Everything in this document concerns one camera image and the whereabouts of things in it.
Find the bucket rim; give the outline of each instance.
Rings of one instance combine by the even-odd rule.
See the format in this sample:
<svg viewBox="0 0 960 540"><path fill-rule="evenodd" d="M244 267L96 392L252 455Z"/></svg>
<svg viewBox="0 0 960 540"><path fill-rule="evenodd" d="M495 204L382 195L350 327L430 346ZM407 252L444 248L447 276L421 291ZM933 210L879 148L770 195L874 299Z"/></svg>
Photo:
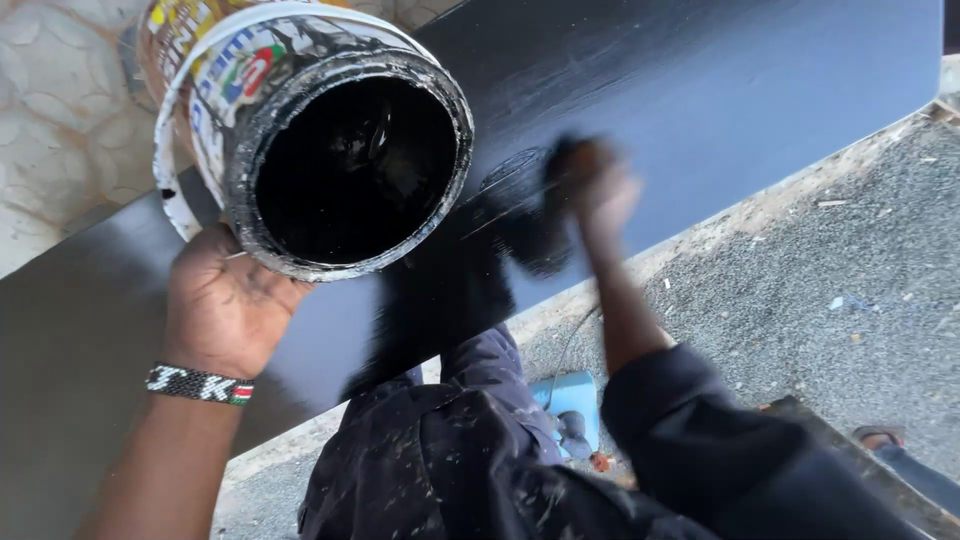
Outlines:
<svg viewBox="0 0 960 540"><path fill-rule="evenodd" d="M383 47L374 51L348 51L320 59L304 67L300 74L286 81L264 102L260 110L245 123L238 137L244 141L228 158L224 177L227 215L243 249L268 269L304 282L334 282L359 277L380 270L403 258L437 229L460 196L467 179L473 148L473 119L467 100L450 74L432 59L408 50ZM276 134L286 129L320 94L332 88L371 78L402 80L426 90L447 112L455 137L452 176L440 201L430 215L397 245L371 258L349 263L323 263L299 258L277 242L263 222L255 201L255 181L263 158ZM284 119L276 119L276 111L293 104ZM251 132L256 126L270 126L259 135Z"/></svg>

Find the blue object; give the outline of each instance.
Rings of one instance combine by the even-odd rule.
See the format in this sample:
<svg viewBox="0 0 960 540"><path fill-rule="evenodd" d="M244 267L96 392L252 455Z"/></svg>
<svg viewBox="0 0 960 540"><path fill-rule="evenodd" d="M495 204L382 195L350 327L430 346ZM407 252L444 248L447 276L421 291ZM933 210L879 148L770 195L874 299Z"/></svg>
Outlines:
<svg viewBox="0 0 960 540"><path fill-rule="evenodd" d="M534 400L553 416L569 410L575 410L584 415L584 437L590 444L590 448L595 452L600 449L600 409L597 407L597 387L593 382L593 376L587 371L577 371L567 373L557 377L557 383L553 388L553 398L550 399L550 385L553 378L541 380L530 385L530 390L534 394ZM547 407L547 400L550 400L550 407ZM560 433L556 430L552 433L553 438L560 446ZM560 448L562 457L570 457L570 453Z"/></svg>

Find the tiled floor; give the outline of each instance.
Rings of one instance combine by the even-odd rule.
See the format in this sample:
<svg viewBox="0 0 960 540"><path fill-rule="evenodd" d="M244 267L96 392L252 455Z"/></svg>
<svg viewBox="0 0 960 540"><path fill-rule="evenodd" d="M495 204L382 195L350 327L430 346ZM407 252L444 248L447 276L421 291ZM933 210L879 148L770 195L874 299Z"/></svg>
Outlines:
<svg viewBox="0 0 960 540"><path fill-rule="evenodd" d="M348 0L412 31L460 0ZM153 187L149 0L0 0L0 278Z"/></svg>

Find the foot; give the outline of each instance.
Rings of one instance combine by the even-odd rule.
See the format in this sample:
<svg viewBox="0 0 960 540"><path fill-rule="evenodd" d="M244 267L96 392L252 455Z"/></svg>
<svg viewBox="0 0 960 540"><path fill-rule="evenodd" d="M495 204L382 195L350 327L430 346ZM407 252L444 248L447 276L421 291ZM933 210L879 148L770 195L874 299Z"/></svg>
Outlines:
<svg viewBox="0 0 960 540"><path fill-rule="evenodd" d="M898 430L882 426L861 426L853 431L853 437L867 450L876 450L888 444L903 446Z"/></svg>

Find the left hand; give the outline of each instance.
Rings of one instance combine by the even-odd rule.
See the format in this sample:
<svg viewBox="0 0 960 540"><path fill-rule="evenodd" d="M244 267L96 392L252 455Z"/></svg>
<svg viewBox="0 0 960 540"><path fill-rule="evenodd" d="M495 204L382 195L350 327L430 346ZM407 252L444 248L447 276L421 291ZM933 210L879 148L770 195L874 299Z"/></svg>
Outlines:
<svg viewBox="0 0 960 540"><path fill-rule="evenodd" d="M267 270L229 227L207 227L170 271L164 361L238 379L263 371L294 311L314 288Z"/></svg>

